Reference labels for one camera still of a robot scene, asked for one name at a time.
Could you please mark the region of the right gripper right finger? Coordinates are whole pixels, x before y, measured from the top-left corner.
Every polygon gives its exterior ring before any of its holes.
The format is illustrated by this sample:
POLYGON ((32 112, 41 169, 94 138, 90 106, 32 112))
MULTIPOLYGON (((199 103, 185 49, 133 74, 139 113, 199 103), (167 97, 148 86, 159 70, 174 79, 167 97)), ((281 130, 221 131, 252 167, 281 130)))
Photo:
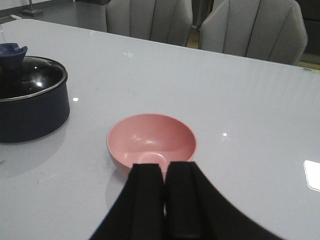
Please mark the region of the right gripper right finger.
POLYGON ((278 240, 231 204, 198 165, 173 161, 165 177, 168 240, 278 240))

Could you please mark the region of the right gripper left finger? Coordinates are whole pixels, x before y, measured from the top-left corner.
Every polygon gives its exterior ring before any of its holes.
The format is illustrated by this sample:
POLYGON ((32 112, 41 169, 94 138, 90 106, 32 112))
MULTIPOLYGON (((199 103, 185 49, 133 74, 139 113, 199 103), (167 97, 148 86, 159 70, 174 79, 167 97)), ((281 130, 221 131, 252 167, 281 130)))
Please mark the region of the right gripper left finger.
POLYGON ((155 163, 134 164, 112 208, 91 240, 162 240, 164 181, 155 163))

